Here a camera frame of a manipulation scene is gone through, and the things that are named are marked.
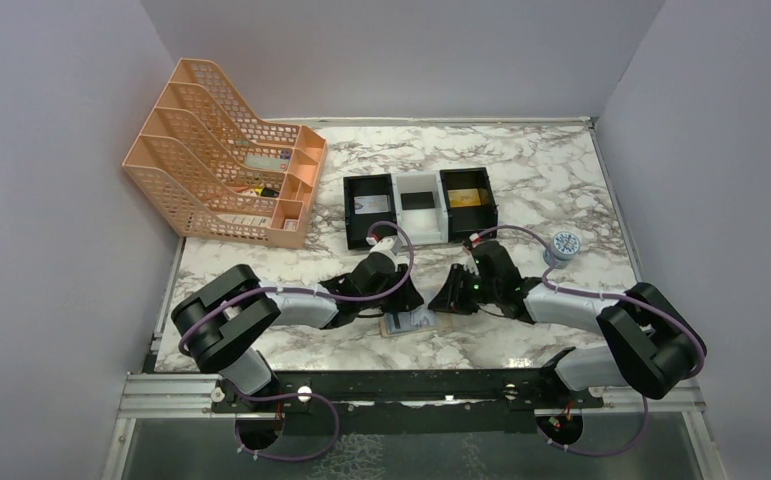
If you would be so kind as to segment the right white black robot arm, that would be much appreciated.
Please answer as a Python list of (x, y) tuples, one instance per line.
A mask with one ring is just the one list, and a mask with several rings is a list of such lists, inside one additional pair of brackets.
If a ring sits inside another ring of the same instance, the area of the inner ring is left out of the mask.
[(556, 324), (601, 336), (602, 346), (562, 352), (545, 363), (540, 398), (561, 407), (578, 391), (628, 386), (662, 399), (694, 375), (706, 350), (701, 338), (653, 285), (639, 282), (622, 293), (575, 291), (524, 277), (507, 249), (494, 240), (469, 250), (454, 264), (429, 302), (439, 313), (472, 315), (483, 305), (530, 325)]

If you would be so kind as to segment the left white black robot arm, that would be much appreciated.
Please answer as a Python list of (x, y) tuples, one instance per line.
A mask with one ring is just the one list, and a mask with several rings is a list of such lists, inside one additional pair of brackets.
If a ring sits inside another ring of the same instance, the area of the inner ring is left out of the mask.
[(373, 252), (350, 272), (312, 286), (261, 281), (238, 264), (176, 305), (170, 315), (179, 350), (200, 372), (218, 374), (237, 388), (246, 407), (259, 411), (274, 401), (278, 381), (253, 347), (273, 326), (343, 327), (361, 312), (412, 312), (424, 304), (408, 274), (385, 253)]

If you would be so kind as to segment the black card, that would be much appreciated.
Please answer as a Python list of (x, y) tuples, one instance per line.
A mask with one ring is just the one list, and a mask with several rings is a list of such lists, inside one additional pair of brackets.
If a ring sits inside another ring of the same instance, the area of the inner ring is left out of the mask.
[(401, 208), (403, 210), (426, 210), (436, 208), (435, 195), (431, 191), (401, 193)]

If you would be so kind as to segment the silver VIP card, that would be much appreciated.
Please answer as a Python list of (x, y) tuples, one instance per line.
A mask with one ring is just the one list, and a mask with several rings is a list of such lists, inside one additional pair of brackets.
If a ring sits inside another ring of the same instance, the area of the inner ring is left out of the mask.
[(353, 199), (353, 212), (356, 215), (388, 213), (391, 210), (388, 195), (364, 195)]

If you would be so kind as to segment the gold card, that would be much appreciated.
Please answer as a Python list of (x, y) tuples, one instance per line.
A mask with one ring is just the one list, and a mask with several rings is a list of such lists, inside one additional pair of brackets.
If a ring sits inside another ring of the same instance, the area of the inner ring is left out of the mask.
[(466, 208), (482, 205), (480, 191), (476, 188), (448, 190), (447, 193), (452, 208)]

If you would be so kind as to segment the black right tray bin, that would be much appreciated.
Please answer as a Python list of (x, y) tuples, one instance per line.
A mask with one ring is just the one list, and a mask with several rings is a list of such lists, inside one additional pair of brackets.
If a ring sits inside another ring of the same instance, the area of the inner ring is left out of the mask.
[(439, 177), (449, 243), (498, 225), (498, 205), (485, 167), (442, 169)]

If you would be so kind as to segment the black tray bin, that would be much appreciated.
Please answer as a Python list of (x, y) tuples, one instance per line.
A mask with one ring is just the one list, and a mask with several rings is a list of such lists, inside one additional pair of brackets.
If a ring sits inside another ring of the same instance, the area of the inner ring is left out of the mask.
[(498, 225), (498, 205), (485, 167), (442, 169), (439, 177), (449, 243)]
[(344, 177), (343, 201), (345, 240), (350, 251), (368, 246), (368, 229), (374, 223), (397, 222), (390, 174)]

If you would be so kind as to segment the white middle tray bin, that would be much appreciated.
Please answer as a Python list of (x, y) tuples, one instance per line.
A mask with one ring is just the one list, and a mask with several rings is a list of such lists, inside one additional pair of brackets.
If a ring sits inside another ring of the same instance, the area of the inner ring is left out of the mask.
[(444, 189), (437, 171), (392, 175), (397, 224), (414, 245), (445, 244), (449, 240)]

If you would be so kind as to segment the black left tray bin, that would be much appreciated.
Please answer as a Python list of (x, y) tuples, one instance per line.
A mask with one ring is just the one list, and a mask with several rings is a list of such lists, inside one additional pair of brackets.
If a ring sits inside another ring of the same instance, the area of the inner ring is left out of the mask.
[(368, 246), (368, 229), (374, 223), (397, 222), (390, 174), (344, 177), (343, 201), (345, 240), (350, 251)]

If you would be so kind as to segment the blue white round tin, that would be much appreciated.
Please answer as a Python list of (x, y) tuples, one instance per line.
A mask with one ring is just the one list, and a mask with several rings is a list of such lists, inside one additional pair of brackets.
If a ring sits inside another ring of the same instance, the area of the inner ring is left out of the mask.
[(581, 241), (570, 231), (555, 233), (544, 252), (544, 260), (548, 266), (556, 269), (565, 268), (579, 253)]

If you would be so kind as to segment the items in organizer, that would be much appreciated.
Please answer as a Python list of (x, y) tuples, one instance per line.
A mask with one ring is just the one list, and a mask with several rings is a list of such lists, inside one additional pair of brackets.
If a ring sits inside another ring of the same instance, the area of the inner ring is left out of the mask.
[(223, 184), (211, 208), (233, 224), (269, 226), (292, 156), (287, 146), (222, 140), (210, 157), (211, 170)]

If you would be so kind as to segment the peach plastic file organizer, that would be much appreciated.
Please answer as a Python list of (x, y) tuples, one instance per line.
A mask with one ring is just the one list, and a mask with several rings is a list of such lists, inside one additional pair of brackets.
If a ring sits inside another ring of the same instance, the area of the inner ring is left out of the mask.
[(182, 237), (300, 249), (327, 151), (260, 118), (216, 63), (182, 58), (123, 167)]

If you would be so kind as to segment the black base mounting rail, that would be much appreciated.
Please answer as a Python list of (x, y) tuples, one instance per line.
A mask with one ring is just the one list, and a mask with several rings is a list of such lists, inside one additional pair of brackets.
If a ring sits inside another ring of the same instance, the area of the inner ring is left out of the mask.
[(241, 399), (228, 380), (211, 395), (211, 410), (231, 414), (250, 430), (279, 427), (288, 435), (331, 432), (327, 405), (302, 401), (302, 387), (326, 397), (343, 434), (505, 432), (532, 434), (537, 418), (603, 405), (588, 391), (570, 392), (539, 368), (479, 370), (279, 371), (267, 386), (284, 400)]

